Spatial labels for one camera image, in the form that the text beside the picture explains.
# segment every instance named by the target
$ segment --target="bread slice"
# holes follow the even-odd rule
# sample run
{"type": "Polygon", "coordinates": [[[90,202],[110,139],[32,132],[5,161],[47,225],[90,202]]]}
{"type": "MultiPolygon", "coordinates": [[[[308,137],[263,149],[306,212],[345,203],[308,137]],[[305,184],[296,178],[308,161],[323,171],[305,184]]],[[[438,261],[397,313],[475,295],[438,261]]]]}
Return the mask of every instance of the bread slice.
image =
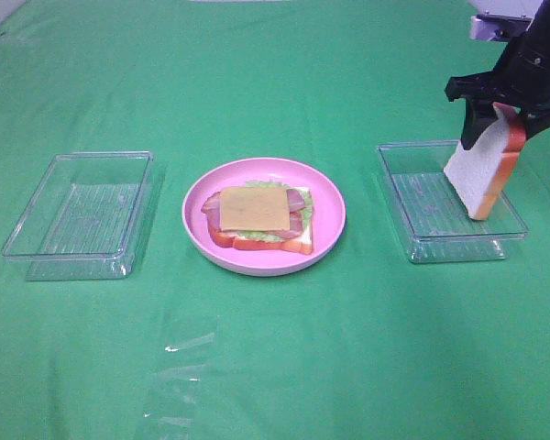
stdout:
{"type": "Polygon", "coordinates": [[[470,150],[458,142],[444,167],[444,174],[474,220],[485,220],[525,144],[525,129],[515,109],[494,103],[497,121],[491,124],[470,150]]]}
{"type": "MultiPolygon", "coordinates": [[[[303,192],[309,192],[308,188],[296,188],[303,192]]],[[[214,199],[219,193],[213,194],[210,199],[214,199]]],[[[208,233],[214,243],[220,248],[234,248],[238,250],[285,250],[309,255],[314,251],[314,242],[312,240],[312,218],[310,223],[303,229],[302,234],[295,238],[277,239],[273,241],[251,239],[240,235],[237,231],[223,231],[217,224],[213,225],[206,211],[206,221],[208,233]]]]}

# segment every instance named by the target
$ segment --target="ham slice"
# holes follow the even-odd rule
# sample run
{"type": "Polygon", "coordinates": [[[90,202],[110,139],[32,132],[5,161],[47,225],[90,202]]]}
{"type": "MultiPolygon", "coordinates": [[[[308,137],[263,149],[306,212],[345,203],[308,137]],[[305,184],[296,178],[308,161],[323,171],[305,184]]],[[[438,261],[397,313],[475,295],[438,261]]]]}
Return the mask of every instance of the ham slice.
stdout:
{"type": "Polygon", "coordinates": [[[299,237],[303,232],[303,220],[302,215],[298,211],[290,213],[290,229],[287,231],[267,231],[269,234],[272,234],[281,238],[296,238],[299,237]]]}
{"type": "Polygon", "coordinates": [[[202,212],[206,215],[208,224],[220,229],[220,192],[215,192],[202,205],[202,212]]]}
{"type": "Polygon", "coordinates": [[[290,212],[294,213],[305,207],[305,200],[299,191],[294,188],[287,190],[287,203],[290,207],[290,212]]]}
{"type": "Polygon", "coordinates": [[[498,120],[491,124],[470,150],[458,142],[444,173],[474,220],[485,220],[512,175],[525,144],[525,129],[515,109],[493,105],[498,120]]]}

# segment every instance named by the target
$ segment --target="green table surface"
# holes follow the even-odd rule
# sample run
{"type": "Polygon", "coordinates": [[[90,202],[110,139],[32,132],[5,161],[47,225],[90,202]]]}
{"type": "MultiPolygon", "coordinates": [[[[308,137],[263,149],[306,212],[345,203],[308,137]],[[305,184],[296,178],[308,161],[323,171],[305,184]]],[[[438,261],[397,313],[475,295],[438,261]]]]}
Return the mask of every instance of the green table surface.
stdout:
{"type": "Polygon", "coordinates": [[[447,79],[503,46],[462,0],[30,0],[0,27],[0,439],[132,439],[175,320],[216,319],[193,439],[550,439],[550,129],[506,192],[503,261],[415,265],[374,148],[457,138],[447,79]],[[123,280],[28,282],[1,247],[58,153],[151,150],[164,172],[123,280]],[[254,278],[202,256],[181,204],[247,157],[346,200],[321,261],[254,278]]]}

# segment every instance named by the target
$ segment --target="yellow cheese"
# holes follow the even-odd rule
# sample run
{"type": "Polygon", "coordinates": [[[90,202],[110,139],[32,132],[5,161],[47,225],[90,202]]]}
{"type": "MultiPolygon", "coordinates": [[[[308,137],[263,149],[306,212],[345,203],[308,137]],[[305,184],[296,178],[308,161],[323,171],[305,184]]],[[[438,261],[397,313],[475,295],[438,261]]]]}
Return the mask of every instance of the yellow cheese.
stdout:
{"type": "Polygon", "coordinates": [[[290,229],[287,191],[280,186],[227,186],[220,192],[223,231],[281,231],[290,229]]]}

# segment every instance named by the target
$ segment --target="transparent tray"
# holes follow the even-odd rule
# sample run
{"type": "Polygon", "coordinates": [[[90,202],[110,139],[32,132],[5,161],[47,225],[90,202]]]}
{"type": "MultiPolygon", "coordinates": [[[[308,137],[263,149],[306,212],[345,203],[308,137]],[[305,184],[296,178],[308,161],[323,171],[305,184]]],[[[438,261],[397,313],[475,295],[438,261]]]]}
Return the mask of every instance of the transparent tray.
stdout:
{"type": "Polygon", "coordinates": [[[502,194],[487,220],[468,217],[443,173],[455,140],[395,142],[377,147],[382,187],[409,261],[437,263],[505,259],[527,226],[502,194]]]}
{"type": "Polygon", "coordinates": [[[56,156],[4,258],[23,263],[30,281],[126,277],[149,208],[152,161],[147,151],[56,156]]]}

